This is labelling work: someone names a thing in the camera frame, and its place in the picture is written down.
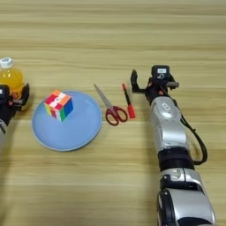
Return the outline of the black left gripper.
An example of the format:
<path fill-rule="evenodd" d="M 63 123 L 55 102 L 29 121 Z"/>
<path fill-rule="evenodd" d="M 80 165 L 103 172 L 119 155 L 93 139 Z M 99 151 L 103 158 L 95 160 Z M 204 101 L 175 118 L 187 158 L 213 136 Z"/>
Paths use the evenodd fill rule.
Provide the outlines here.
<path fill-rule="evenodd" d="M 21 92 L 21 97 L 19 99 L 13 98 L 11 100 L 0 100 L 0 119 L 8 125 L 11 119 L 15 115 L 15 110 L 23 111 L 26 108 L 28 98 L 30 95 L 30 86 L 26 84 Z"/>

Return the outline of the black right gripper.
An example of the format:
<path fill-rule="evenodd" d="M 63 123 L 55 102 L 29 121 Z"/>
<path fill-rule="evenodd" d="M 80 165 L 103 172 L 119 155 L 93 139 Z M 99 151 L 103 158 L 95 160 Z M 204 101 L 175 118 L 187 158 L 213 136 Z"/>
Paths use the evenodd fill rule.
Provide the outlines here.
<path fill-rule="evenodd" d="M 153 100 L 157 97 L 168 96 L 168 87 L 171 90 L 179 87 L 179 83 L 174 81 L 175 80 L 173 77 L 170 77 L 169 80 L 163 83 L 161 83 L 160 80 L 154 80 L 153 78 L 149 78 L 147 87 L 145 89 L 142 89 L 138 85 L 137 71 L 132 70 L 131 75 L 132 91 L 137 94 L 146 94 L 146 98 L 149 101 L 149 103 L 152 103 Z"/>

